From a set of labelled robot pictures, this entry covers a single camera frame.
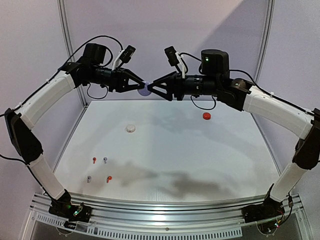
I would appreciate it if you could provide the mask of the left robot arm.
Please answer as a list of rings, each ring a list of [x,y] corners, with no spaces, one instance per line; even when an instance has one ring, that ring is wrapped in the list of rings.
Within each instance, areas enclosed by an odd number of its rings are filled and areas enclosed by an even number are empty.
[[[97,84],[117,93],[145,87],[140,77],[122,67],[131,60],[136,49],[128,45],[121,50],[111,68],[103,65],[107,49],[106,46],[96,43],[86,44],[82,56],[77,61],[64,63],[57,74],[26,102],[17,109],[9,108],[5,112],[5,122],[12,145],[63,217],[70,217],[74,213],[74,205],[70,202],[70,194],[49,167],[42,144],[32,129],[56,102],[81,85]]]

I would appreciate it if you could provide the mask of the aluminium corner post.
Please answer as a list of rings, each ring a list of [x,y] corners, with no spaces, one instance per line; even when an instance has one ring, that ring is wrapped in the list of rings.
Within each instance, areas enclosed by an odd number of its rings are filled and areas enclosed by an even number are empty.
[[[61,30],[62,30],[66,53],[67,53],[67,56],[70,57],[71,54],[74,52],[74,49],[73,49],[70,30],[69,30],[66,1],[65,0],[57,0],[57,7],[58,7],[60,25],[61,25]],[[85,93],[84,93],[82,86],[79,86],[77,88],[77,94],[78,94],[78,97],[79,97],[79,100],[80,100],[82,106],[86,107],[88,105],[88,103],[85,98]]]
[[[274,8],[275,8],[275,0],[267,0],[266,3],[267,3],[267,6],[266,6],[266,11],[264,16],[264,23],[263,23],[258,59],[257,59],[256,67],[254,70],[254,76],[253,76],[253,80],[256,83],[259,81],[259,77],[262,72],[262,68],[263,68],[263,64],[264,64],[264,60],[267,52],[267,47],[268,47],[268,41],[271,33],[272,20],[273,20]]]

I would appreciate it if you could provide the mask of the purple charging case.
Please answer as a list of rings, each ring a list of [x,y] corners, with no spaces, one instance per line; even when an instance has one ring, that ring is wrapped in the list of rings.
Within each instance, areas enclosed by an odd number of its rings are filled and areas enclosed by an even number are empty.
[[[148,85],[150,84],[150,82],[148,81],[144,81],[144,87],[141,89],[138,89],[137,92],[139,95],[143,96],[143,97],[148,97],[152,94],[152,92],[150,90],[148,90]]]

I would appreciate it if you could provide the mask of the red earbud front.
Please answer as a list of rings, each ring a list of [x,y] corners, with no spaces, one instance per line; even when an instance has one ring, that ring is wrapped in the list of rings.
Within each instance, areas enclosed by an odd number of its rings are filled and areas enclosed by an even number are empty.
[[[108,176],[108,177],[106,178],[106,183],[108,184],[111,180],[112,180],[112,176]]]

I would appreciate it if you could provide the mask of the red charging case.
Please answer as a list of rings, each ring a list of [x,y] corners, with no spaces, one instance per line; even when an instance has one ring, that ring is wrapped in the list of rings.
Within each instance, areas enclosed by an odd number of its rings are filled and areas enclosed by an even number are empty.
[[[202,114],[202,118],[203,118],[204,120],[210,120],[210,119],[211,119],[211,114],[208,113],[208,112],[204,112],[204,113]]]

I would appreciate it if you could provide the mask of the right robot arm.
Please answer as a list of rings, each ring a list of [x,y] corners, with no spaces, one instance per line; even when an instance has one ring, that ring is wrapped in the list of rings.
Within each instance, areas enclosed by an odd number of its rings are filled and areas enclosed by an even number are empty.
[[[320,111],[305,110],[259,87],[253,80],[230,77],[229,55],[217,49],[201,51],[199,75],[187,75],[181,54],[165,49],[171,66],[181,65],[180,72],[169,73],[148,85],[148,90],[168,101],[184,96],[214,96],[217,101],[238,110],[259,115],[294,133],[298,138],[292,162],[269,189],[266,201],[259,206],[262,218],[278,210],[278,203],[298,183],[320,157]]]

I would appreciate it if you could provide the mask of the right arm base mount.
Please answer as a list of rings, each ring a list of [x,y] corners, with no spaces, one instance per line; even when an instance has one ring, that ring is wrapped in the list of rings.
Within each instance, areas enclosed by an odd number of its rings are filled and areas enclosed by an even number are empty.
[[[250,204],[241,209],[245,223],[258,222],[281,216],[285,213],[283,205],[273,203]]]

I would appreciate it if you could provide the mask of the left aluminium corner post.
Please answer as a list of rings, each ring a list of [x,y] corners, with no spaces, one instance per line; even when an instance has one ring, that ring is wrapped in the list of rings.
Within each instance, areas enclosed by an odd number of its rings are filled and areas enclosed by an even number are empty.
[[[57,0],[57,7],[58,7],[60,25],[61,25],[61,30],[62,30],[66,53],[67,53],[67,56],[70,57],[71,54],[74,52],[74,49],[73,49],[70,30],[69,30],[66,1],[65,0]],[[78,97],[79,97],[79,100],[80,100],[82,106],[86,107],[88,105],[88,103],[85,98],[85,93],[84,93],[82,86],[79,86],[77,88],[77,94],[78,94]]]

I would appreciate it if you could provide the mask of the right aluminium corner post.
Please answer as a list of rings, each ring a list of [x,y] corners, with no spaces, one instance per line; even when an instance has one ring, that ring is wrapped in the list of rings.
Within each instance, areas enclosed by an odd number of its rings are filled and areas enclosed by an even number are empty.
[[[264,64],[264,60],[267,52],[267,47],[268,47],[268,41],[271,33],[272,20],[273,20],[274,8],[275,8],[275,0],[267,0],[266,3],[267,3],[267,6],[266,6],[266,11],[264,16],[264,23],[263,23],[258,59],[257,59],[256,67],[254,70],[254,76],[253,76],[253,80],[256,83],[259,81],[259,77],[262,72],[262,68],[263,68],[263,64]]]

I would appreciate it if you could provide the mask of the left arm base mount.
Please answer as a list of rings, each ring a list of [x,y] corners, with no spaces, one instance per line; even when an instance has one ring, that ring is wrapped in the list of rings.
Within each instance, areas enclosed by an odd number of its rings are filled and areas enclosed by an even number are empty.
[[[69,222],[88,223],[92,215],[93,208],[80,204],[72,204],[71,202],[52,201],[48,212],[52,215],[66,218]]]

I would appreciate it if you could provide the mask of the aluminium front rail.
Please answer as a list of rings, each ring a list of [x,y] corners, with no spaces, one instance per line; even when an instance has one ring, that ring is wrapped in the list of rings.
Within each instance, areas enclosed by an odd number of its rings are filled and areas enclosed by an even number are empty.
[[[35,194],[23,233],[25,240],[310,240],[300,197],[293,196],[289,219],[275,229],[248,223],[242,208],[259,204],[262,196],[227,201],[138,202],[74,194],[76,203],[92,207],[88,223],[66,226],[49,214],[50,199]]]

